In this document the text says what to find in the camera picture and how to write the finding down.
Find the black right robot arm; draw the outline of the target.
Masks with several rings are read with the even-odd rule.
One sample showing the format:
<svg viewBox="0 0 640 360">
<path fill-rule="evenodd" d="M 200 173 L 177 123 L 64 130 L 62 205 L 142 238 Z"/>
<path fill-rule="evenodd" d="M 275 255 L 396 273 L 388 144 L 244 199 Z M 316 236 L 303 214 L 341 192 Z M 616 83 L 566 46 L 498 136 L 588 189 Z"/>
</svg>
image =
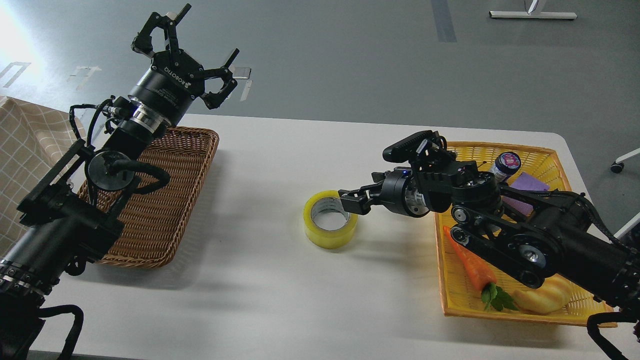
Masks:
<svg viewBox="0 0 640 360">
<path fill-rule="evenodd" d="M 634 324 L 639 334 L 639 241 L 606 228 L 583 193 L 520 190 L 459 161 L 437 131 L 419 131 L 388 146 L 382 158 L 397 167 L 372 173 L 373 183 L 339 190 L 343 209 L 366 215 L 382 205 L 421 218 L 450 211 L 453 239 L 530 289 L 559 274 L 617 312 L 587 319 L 587 332 L 611 359 L 624 355 L 599 330 L 606 322 Z"/>
</svg>

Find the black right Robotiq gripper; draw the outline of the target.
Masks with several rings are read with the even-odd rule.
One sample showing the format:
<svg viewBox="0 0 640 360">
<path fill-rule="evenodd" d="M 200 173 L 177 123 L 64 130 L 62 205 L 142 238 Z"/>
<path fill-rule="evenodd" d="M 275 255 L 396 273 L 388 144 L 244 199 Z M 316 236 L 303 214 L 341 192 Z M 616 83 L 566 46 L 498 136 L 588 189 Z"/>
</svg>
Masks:
<svg viewBox="0 0 640 360">
<path fill-rule="evenodd" d="M 346 212 L 367 215 L 372 207 L 383 205 L 394 214 L 412 218 L 426 215 L 425 198 L 418 189 L 413 171 L 373 172 L 371 177 L 374 181 L 372 184 L 353 190 L 338 190 L 342 208 Z"/>
</svg>

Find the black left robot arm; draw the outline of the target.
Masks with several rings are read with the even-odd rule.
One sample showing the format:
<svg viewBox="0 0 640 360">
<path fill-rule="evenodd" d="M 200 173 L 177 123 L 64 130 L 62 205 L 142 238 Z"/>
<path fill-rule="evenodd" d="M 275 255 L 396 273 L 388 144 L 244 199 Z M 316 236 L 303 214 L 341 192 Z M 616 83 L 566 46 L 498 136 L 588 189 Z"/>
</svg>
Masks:
<svg viewBox="0 0 640 360">
<path fill-rule="evenodd" d="M 25 360 L 47 318 L 72 314 L 60 360 L 69 360 L 84 314 L 73 304 L 44 307 L 66 272 L 81 275 L 121 237 L 121 212 L 135 195 L 166 187 L 170 174 L 139 157 L 167 130 L 178 126 L 201 99 L 218 109 L 238 82 L 235 48 L 224 64 L 206 69 L 179 47 L 177 27 L 191 9 L 153 12 L 131 43 L 150 67 L 128 97 L 71 105 L 75 141 L 18 204 L 28 230 L 1 260 L 1 358 Z"/>
</svg>

